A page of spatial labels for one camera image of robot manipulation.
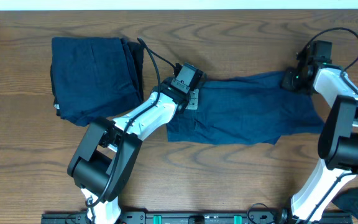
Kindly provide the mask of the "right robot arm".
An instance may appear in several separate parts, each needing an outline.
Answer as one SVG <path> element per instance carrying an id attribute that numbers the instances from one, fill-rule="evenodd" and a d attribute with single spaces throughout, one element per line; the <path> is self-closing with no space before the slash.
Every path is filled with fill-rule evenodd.
<path id="1" fill-rule="evenodd" d="M 331 111 L 319 136 L 317 165 L 277 223 L 318 223 L 335 195 L 358 175 L 358 87 L 332 63 L 331 51 L 331 42 L 310 41 L 281 83 L 294 93 L 320 94 Z"/>

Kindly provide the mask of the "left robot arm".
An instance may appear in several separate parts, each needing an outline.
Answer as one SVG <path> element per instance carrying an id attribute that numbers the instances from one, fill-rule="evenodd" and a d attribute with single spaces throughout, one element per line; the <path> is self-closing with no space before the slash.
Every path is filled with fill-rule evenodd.
<path id="1" fill-rule="evenodd" d="M 178 64 L 174 77 L 152 89 L 149 98 L 124 116 L 92 121 L 67 169 L 85 196 L 87 211 L 71 223 L 116 223 L 118 197 L 129 180 L 143 141 L 184 112 L 198 92 L 205 72 Z"/>

